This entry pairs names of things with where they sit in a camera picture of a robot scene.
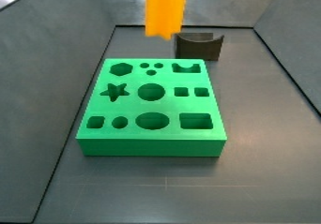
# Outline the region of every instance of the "square hole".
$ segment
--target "square hole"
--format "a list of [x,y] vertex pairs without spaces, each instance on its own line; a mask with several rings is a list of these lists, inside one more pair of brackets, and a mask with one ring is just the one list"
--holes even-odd
[[180,121],[184,129],[213,129],[212,116],[208,113],[181,113]]
[[174,94],[177,97],[188,97],[189,96],[189,89],[188,87],[176,87]]
[[98,129],[105,125],[106,118],[103,116],[93,116],[87,122],[87,128]]
[[194,89],[194,92],[196,92],[197,97],[209,97],[210,96],[209,89],[205,87],[197,87]]

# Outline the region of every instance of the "orange block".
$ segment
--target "orange block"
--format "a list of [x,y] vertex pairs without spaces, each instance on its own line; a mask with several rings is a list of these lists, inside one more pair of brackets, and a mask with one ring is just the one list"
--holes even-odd
[[172,39],[181,32],[186,0],[146,0],[146,36]]

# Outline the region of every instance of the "dark gray curved block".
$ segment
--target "dark gray curved block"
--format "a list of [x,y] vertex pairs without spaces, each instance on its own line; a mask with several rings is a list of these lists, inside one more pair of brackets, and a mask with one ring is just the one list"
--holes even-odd
[[217,61],[225,36],[213,33],[181,33],[176,35],[176,58]]

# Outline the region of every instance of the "circular hole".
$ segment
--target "circular hole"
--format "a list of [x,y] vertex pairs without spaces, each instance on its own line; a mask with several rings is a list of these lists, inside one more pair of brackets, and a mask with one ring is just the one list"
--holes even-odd
[[125,116],[118,116],[114,120],[113,120],[113,126],[117,129],[122,129],[126,127],[126,125],[129,124],[129,119]]
[[150,66],[149,63],[142,63],[142,64],[141,64],[141,68],[148,68],[149,66]]
[[165,87],[156,83],[145,84],[138,89],[138,96],[148,101],[160,100],[165,94]]
[[146,73],[148,73],[148,75],[154,76],[156,75],[156,70],[149,70]]
[[156,68],[162,68],[165,65],[162,63],[157,63],[154,66]]
[[149,130],[162,129],[169,123],[170,118],[160,112],[148,112],[136,118],[136,124]]

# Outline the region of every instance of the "green shape sorter block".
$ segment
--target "green shape sorter block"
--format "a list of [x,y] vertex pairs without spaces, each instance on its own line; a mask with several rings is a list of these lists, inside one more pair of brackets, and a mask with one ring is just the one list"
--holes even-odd
[[86,156],[220,157],[227,139],[204,60],[106,60],[77,134]]

